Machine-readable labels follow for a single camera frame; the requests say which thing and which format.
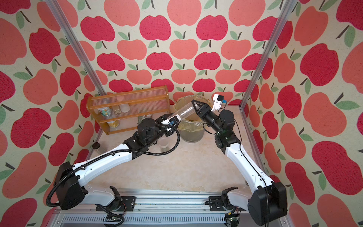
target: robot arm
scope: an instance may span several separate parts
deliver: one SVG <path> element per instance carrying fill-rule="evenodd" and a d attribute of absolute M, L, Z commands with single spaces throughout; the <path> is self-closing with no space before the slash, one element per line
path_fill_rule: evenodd
<path fill-rule="evenodd" d="M 215 102 L 223 99 L 223 96 L 217 94 L 213 97 Z M 244 150 L 241 141 L 233 132 L 233 113 L 222 110 L 217 116 L 212 112 L 214 106 L 211 109 L 208 104 L 197 100 L 192 100 L 192 105 L 196 114 L 216 132 L 217 147 L 237 166 L 253 193 L 252 197 L 249 197 L 236 187 L 226 189 L 221 196 L 223 206 L 230 210 L 235 206 L 248 210 L 259 226 L 285 216 L 287 214 L 285 186 L 281 182 L 273 182 Z"/>

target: pink apple print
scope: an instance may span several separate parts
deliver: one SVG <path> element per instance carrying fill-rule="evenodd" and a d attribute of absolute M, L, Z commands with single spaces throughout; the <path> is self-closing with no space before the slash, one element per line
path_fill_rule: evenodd
<path fill-rule="evenodd" d="M 199 69 L 215 70 L 221 64 L 221 58 L 216 52 L 203 52 L 194 59 L 194 66 Z"/>
<path fill-rule="evenodd" d="M 169 70 L 173 67 L 173 60 L 165 53 L 152 53 L 146 58 L 146 65 L 152 70 Z"/>
<path fill-rule="evenodd" d="M 112 25 L 103 17 L 85 17 L 81 21 L 81 30 L 85 37 L 91 41 L 113 41 L 115 31 Z"/>
<path fill-rule="evenodd" d="M 171 35 L 171 27 L 161 15 L 147 16 L 140 22 L 140 34 L 147 40 L 167 40 Z"/>
<path fill-rule="evenodd" d="M 125 69 L 125 62 L 123 59 L 115 53 L 105 54 L 102 53 L 97 57 L 97 64 L 106 71 Z"/>

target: apple wallpaper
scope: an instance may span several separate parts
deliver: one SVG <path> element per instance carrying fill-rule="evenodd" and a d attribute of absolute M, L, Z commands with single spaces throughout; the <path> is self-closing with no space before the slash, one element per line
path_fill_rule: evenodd
<path fill-rule="evenodd" d="M 93 94 L 44 1 L 0 1 L 0 39 L 0 226 L 45 227 L 58 166 L 84 161 L 99 130 Z"/>
<path fill-rule="evenodd" d="M 300 0 L 244 107 L 296 227 L 363 226 L 362 10 Z"/>

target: trash bin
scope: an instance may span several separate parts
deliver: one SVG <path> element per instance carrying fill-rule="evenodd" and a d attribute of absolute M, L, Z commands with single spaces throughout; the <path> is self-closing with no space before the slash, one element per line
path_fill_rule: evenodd
<path fill-rule="evenodd" d="M 193 99 L 200 102 L 205 102 L 210 107 L 212 107 L 211 101 L 202 96 L 185 96 L 180 98 L 175 103 L 175 110 L 181 109 L 186 104 L 190 103 Z M 180 137 L 188 143 L 195 143 L 200 141 L 204 135 L 203 123 L 204 122 L 198 117 L 196 113 L 193 113 L 186 119 L 181 120 L 178 125 Z"/>

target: table surface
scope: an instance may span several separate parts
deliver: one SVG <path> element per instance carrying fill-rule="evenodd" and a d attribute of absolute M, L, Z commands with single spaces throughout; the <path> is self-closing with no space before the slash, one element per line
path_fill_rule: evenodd
<path fill-rule="evenodd" d="M 241 136 L 242 145 L 254 160 L 251 145 L 242 121 L 242 115 L 237 106 L 226 109 L 234 113 Z M 233 128 L 239 138 L 237 125 Z M 102 134 L 99 143 L 111 150 L 123 143 L 134 131 L 106 135 Z M 176 134 L 169 136 L 170 147 L 176 142 Z M 149 152 L 160 152 L 158 145 L 149 148 Z M 93 152 L 91 158 L 98 154 Z M 179 146 L 170 154 L 163 156 L 141 155 L 140 157 L 118 165 L 91 181 L 92 184 L 124 189 L 149 189 L 172 191 L 202 191 L 221 192 L 236 186 L 246 193 L 251 193 L 245 184 L 245 179 L 234 163 L 216 147 L 214 135 L 204 133 L 197 143 L 187 143 L 180 140 Z"/>

